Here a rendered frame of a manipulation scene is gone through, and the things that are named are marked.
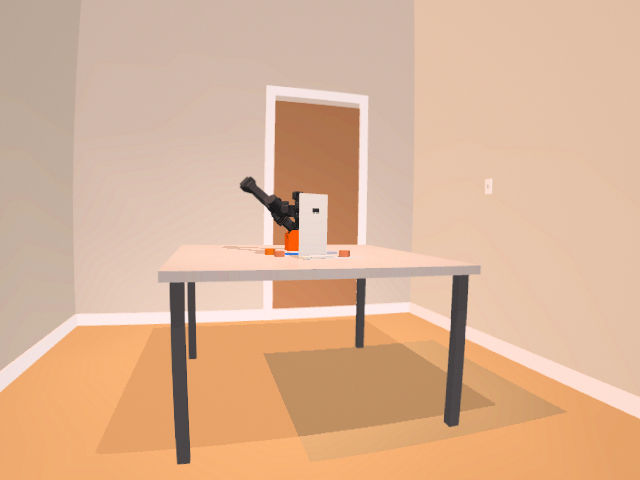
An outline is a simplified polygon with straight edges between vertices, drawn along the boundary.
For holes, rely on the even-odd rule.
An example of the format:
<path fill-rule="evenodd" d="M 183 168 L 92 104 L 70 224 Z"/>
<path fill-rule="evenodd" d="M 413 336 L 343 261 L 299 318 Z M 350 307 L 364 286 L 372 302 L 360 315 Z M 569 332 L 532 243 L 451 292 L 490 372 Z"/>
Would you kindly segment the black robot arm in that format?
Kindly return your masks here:
<path fill-rule="evenodd" d="M 240 188 L 253 194 L 270 211 L 273 220 L 279 226 L 283 225 L 289 233 L 292 231 L 293 221 L 289 217 L 294 217 L 291 214 L 291 207 L 294 205 L 289 205 L 288 201 L 281 201 L 281 198 L 277 198 L 274 194 L 266 194 L 256 185 L 256 180 L 252 177 L 246 177 L 240 184 Z"/>

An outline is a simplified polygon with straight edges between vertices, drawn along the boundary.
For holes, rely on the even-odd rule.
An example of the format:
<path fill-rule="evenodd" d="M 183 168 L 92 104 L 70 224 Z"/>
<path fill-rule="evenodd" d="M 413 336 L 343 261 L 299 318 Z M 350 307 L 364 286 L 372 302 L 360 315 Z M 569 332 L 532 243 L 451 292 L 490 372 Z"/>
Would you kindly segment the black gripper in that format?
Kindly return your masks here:
<path fill-rule="evenodd" d="M 292 192 L 292 199 L 295 200 L 295 205 L 291 207 L 291 214 L 295 219 L 295 222 L 292 222 L 292 230 L 299 230 L 299 193 L 303 192 Z"/>

